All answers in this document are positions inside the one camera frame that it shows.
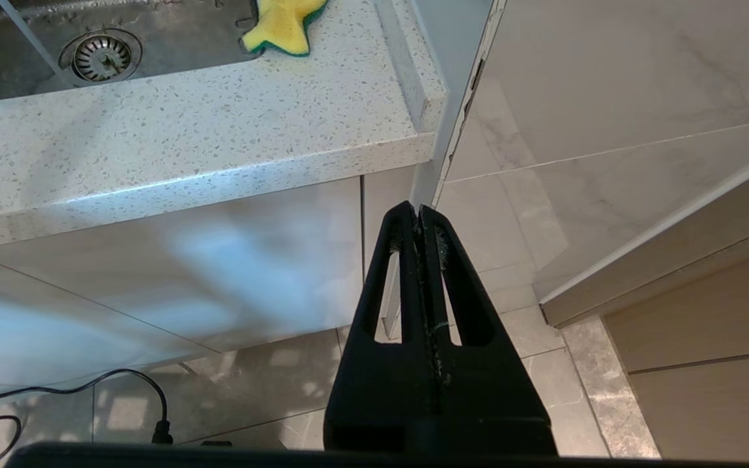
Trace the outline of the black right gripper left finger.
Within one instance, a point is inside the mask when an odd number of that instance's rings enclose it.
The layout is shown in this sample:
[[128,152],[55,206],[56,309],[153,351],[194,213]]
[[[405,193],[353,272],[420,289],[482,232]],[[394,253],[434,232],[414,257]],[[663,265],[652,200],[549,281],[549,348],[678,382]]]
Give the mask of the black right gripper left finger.
[[[404,201],[384,215],[324,416],[327,451],[404,451],[433,415],[434,375],[417,249],[418,216]],[[401,343],[378,343],[389,259],[398,258]]]

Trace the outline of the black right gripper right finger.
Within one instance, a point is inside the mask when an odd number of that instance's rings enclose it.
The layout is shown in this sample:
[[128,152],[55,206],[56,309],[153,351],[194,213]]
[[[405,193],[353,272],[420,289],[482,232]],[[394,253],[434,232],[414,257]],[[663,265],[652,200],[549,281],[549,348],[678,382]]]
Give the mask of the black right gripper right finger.
[[454,226],[425,205],[419,236],[434,414],[446,447],[555,456],[547,410]]

